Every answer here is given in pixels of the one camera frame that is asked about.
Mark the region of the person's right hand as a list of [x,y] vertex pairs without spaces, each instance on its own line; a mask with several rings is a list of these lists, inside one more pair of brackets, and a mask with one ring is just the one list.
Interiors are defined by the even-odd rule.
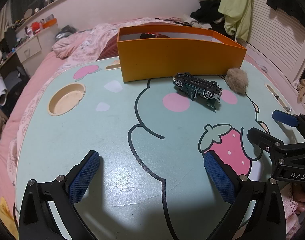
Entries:
[[296,214],[300,214],[305,211],[305,191],[299,184],[292,184],[293,200],[297,203]]

